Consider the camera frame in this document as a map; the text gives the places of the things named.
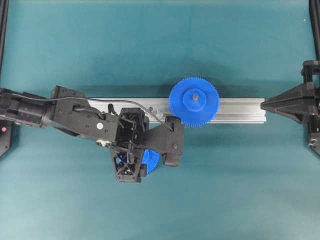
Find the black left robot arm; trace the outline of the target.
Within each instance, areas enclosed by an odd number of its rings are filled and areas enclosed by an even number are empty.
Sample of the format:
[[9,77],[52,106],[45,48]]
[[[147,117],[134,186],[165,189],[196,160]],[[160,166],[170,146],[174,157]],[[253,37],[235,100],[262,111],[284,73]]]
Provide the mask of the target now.
[[0,90],[0,153],[11,147],[13,125],[32,128],[51,126],[76,138],[94,141],[108,148],[115,179],[124,183],[139,183],[147,175],[144,153],[160,154],[163,163],[176,167],[184,152],[184,125],[180,118],[169,115],[150,128],[151,112],[131,101],[129,107],[115,111],[108,100],[107,111],[90,105],[82,92],[56,86],[51,98],[30,93]]

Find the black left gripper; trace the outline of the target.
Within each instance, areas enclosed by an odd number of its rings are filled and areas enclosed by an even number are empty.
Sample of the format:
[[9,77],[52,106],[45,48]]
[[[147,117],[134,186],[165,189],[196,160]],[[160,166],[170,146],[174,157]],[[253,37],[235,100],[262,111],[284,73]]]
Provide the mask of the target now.
[[[141,134],[149,130],[149,118],[138,107],[122,108],[115,143],[110,147],[115,180],[121,183],[140,183],[147,175],[147,165],[142,163],[145,150],[140,143]],[[179,117],[165,117],[167,125],[179,125]],[[162,163],[166,166],[179,166],[180,155],[165,153]]]

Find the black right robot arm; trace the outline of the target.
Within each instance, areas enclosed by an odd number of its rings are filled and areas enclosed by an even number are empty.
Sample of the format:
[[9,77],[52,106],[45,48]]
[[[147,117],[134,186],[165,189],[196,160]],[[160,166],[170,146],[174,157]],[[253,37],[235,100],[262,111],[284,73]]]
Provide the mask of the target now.
[[[259,106],[263,111],[307,125],[307,144],[317,155],[320,153],[320,89],[314,83],[313,76],[319,73],[318,60],[305,61],[301,70],[302,84],[263,101]],[[180,80],[168,97],[170,112],[190,127],[203,126],[212,121],[221,103],[217,89],[200,77]]]

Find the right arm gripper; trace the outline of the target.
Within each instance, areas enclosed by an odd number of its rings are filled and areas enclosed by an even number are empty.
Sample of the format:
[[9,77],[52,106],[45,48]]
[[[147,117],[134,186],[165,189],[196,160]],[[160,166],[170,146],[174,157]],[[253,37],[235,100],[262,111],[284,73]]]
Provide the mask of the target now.
[[[306,125],[312,121],[320,119],[320,88],[316,87],[313,76],[320,75],[320,61],[306,60],[301,70],[303,83],[299,84],[277,96],[271,97],[260,104],[260,108],[266,112],[277,114],[298,124]],[[307,112],[303,115],[294,112],[286,112],[268,105],[284,103],[292,100],[298,100],[303,97],[303,103],[306,105]]]

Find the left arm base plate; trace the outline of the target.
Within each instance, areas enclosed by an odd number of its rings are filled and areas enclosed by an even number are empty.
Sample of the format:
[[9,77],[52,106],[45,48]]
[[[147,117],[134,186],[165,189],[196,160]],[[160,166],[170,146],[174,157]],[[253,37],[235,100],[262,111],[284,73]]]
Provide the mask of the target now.
[[13,124],[7,120],[0,121],[0,157],[2,158],[11,148]]

